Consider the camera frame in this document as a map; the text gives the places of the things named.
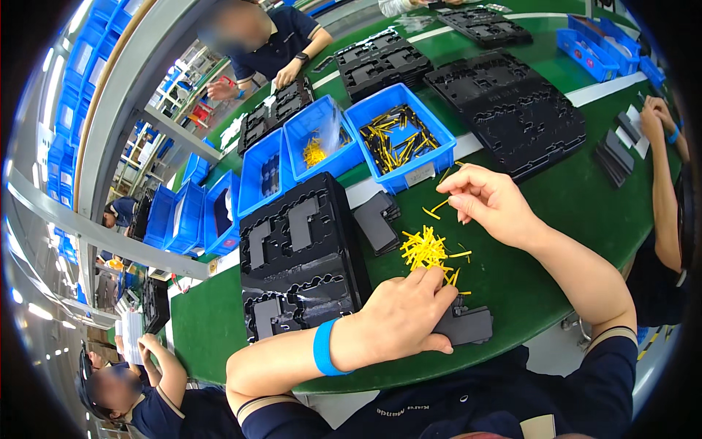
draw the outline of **blue storage bin on shelf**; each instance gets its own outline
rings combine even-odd
[[[582,46],[583,43],[595,54],[594,56]],[[556,45],[576,63],[582,65],[597,82],[609,81],[616,77],[619,64],[580,32],[573,29],[556,30]]]
[[[185,183],[189,178],[190,181],[198,185],[205,179],[205,177],[207,177],[207,173],[209,171],[210,164],[207,162],[207,160],[203,159],[194,152],[191,152],[190,158],[187,160],[185,165],[185,173],[183,174],[182,183]]]
[[[340,130],[344,130],[351,141],[308,169],[303,158],[303,151],[312,137],[312,131],[318,129],[325,121],[330,120],[335,108],[340,117]],[[363,152],[361,152],[358,141],[353,135],[348,122],[344,119],[341,110],[338,109],[338,106],[329,95],[314,101],[290,118],[283,125],[283,131],[287,140],[293,177],[298,183],[324,171],[328,171],[334,177],[339,177],[364,160]]]
[[[663,85],[665,74],[656,67],[651,58],[642,56],[639,66],[641,67],[641,71],[646,75],[646,78],[648,78],[651,84],[657,89]]]
[[[277,187],[270,187],[277,171]],[[280,197],[295,185],[283,129],[277,129],[254,143],[241,166],[238,216],[243,218]]]
[[[173,198],[168,214],[164,250],[186,254],[201,241],[202,211],[207,189],[186,181]]]
[[[168,215],[171,214],[173,199],[176,193],[164,185],[159,185],[154,192],[154,199],[151,201],[151,209],[146,222],[146,233],[142,242],[159,250],[164,248],[166,239],[166,226],[168,225]]]
[[[618,71],[620,76],[627,76],[629,74],[636,73],[636,69],[639,65],[639,51],[641,50],[641,45],[634,41],[633,38],[629,37],[626,32],[617,27],[612,21],[606,18],[600,18],[599,22],[594,21],[591,18],[583,17],[591,25],[598,27],[605,34],[613,37],[616,44],[611,41],[607,41],[602,35],[598,34],[595,30],[591,29],[582,21],[578,20],[572,14],[568,15],[568,28],[580,32],[585,38],[589,39],[596,45],[598,45],[603,51],[609,55],[609,57],[617,63],[619,66]],[[631,56],[627,56],[617,45],[623,46],[627,51],[631,53]]]
[[[239,244],[237,208],[240,183],[239,177],[230,169],[207,192],[202,216],[205,253],[224,256]],[[227,217],[227,191],[231,197],[231,221]]]
[[[434,135],[441,145],[437,149],[427,152],[420,157],[412,159],[394,171],[381,175],[375,160],[371,156],[368,148],[365,147],[359,129],[371,121],[385,114],[393,107],[407,104],[417,114],[417,117]],[[409,188],[411,185],[422,181],[426,177],[421,174],[431,175],[429,172],[433,168],[433,173],[438,174],[442,170],[453,164],[453,147],[456,146],[456,138],[451,132],[429,111],[428,108],[412,93],[404,84],[395,84],[383,89],[376,94],[355,103],[346,110],[346,118],[349,121],[353,135],[366,158],[366,163],[371,170],[373,179],[383,185],[392,195]]]

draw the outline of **black blister tray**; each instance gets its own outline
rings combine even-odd
[[[462,111],[480,143],[517,182],[585,142],[585,117],[543,78],[501,87]]]
[[[148,277],[142,292],[144,309],[144,333],[158,334],[171,318],[168,304],[168,284],[163,280]]]
[[[455,13],[439,15],[439,21],[459,31],[483,48],[497,48],[512,44],[531,43],[531,33],[517,23],[498,15],[492,20],[487,17],[475,20],[459,20]]]
[[[291,218],[292,209],[314,198],[317,213],[302,222],[300,216]],[[294,251],[291,229],[299,232],[300,224],[309,232],[310,243]],[[346,192],[328,172],[311,177],[241,219],[239,227],[241,299],[250,342],[357,312],[370,297],[371,285]],[[252,268],[256,259],[252,245],[256,243],[250,236],[259,227],[270,227],[270,234],[261,242],[263,264]],[[261,326],[257,314],[270,319],[268,324]]]
[[[288,119],[313,100],[312,85],[306,76],[299,77],[276,91],[275,102],[270,107],[260,103],[241,121],[237,153],[244,156],[254,143],[282,127]]]
[[[349,98],[356,103],[399,82],[415,86],[432,70],[429,58],[402,40],[346,63],[339,73]]]
[[[339,70],[341,70],[351,61],[361,58],[370,52],[380,50],[397,41],[406,42],[406,40],[402,38],[394,29],[386,29],[375,35],[371,35],[363,41],[359,41],[356,44],[346,46],[345,48],[334,52],[336,66]]]
[[[429,72],[424,82],[459,110],[484,93],[530,78],[541,78],[527,64],[504,49],[457,60]]]

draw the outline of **blue wristband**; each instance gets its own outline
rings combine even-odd
[[[314,341],[312,342],[314,363],[317,365],[317,369],[327,376],[348,375],[353,372],[352,370],[349,372],[342,372],[331,364],[329,336],[331,335],[331,327],[334,326],[336,320],[339,320],[339,318],[337,317],[334,320],[329,320],[319,325],[317,327],[317,332],[314,334]]]
[[[675,143],[675,141],[677,140],[677,136],[679,134],[680,134],[680,130],[677,129],[677,125],[675,125],[675,132],[673,134],[671,134],[670,137],[668,138],[668,143],[670,143],[671,145],[673,143]]]

